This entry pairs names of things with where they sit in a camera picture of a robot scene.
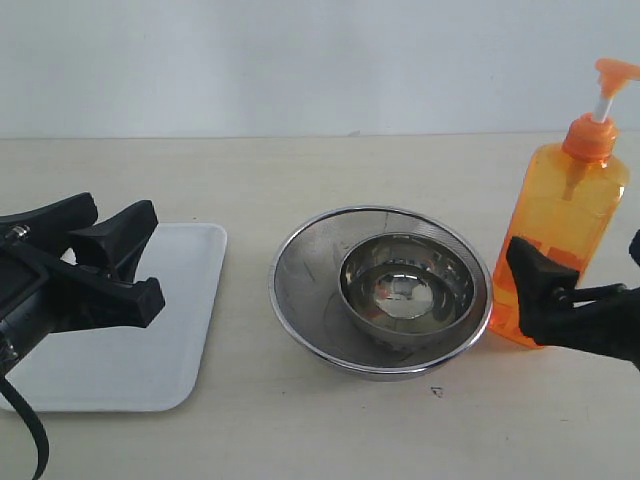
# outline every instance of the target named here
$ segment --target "table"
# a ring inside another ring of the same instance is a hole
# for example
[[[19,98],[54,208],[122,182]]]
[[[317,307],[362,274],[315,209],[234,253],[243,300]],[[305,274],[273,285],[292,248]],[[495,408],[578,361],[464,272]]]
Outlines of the table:
[[[401,383],[319,363],[273,314],[267,275],[309,217],[408,208],[465,236],[493,268],[533,150],[562,133],[300,139],[0,141],[0,212],[90,191],[110,216],[141,199],[162,222],[216,222],[229,246],[191,397],[157,414],[46,414],[46,479],[637,478],[640,376],[625,362],[487,333]],[[640,168],[640,132],[618,154]],[[637,285],[632,180],[584,285]],[[0,414],[0,477],[30,478],[26,428]]]

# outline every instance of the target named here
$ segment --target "orange bottle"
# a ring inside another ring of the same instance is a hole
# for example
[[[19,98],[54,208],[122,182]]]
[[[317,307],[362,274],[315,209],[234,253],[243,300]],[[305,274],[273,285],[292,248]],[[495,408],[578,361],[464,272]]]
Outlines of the orange bottle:
[[[534,153],[493,273],[490,330],[531,348],[541,347],[519,328],[518,295],[505,258],[511,237],[527,239],[582,278],[629,182],[629,170],[612,154],[618,130],[607,115],[615,94],[640,80],[640,66],[604,58],[596,69],[602,86],[596,109],[571,124],[563,143]]]

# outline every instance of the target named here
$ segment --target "white plastic tray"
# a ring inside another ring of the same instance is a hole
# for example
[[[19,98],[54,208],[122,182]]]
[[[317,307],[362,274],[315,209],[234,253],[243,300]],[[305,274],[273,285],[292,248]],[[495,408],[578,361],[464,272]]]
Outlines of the white plastic tray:
[[[195,386],[226,245],[218,225],[159,225],[137,274],[157,277],[166,299],[151,325],[49,335],[8,378],[38,412],[179,405]]]

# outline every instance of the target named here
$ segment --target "stainless steel bowl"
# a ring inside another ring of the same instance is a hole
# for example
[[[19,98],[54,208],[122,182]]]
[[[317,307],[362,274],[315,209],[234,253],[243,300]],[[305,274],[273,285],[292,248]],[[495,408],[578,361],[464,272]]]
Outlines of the stainless steel bowl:
[[[440,330],[446,333],[439,341],[415,351],[382,348],[374,342],[352,321],[340,291],[340,272],[349,253],[387,234],[439,245],[445,250],[434,251],[451,252],[448,258],[461,262],[465,268],[458,271],[467,270],[473,281],[466,313]],[[343,371],[386,381],[423,375],[464,352],[484,332],[492,298],[489,272],[462,237],[418,213],[376,206],[331,211],[297,228],[276,253],[269,292],[278,319],[297,342]]]
[[[356,326],[391,350],[444,340],[472,312],[477,283],[449,241],[391,233],[356,245],[339,278]]]

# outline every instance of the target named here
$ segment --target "bottle cap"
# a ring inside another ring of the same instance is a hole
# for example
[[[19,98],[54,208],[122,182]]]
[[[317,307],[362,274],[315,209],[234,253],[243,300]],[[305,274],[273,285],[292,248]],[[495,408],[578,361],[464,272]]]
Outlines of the bottle cap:
[[[608,117],[613,97],[629,80],[640,80],[640,66],[613,58],[601,58],[596,62],[600,72],[600,99],[593,113],[586,113],[574,120],[562,144],[562,149],[572,157],[585,162],[605,161],[613,152],[618,129]]]

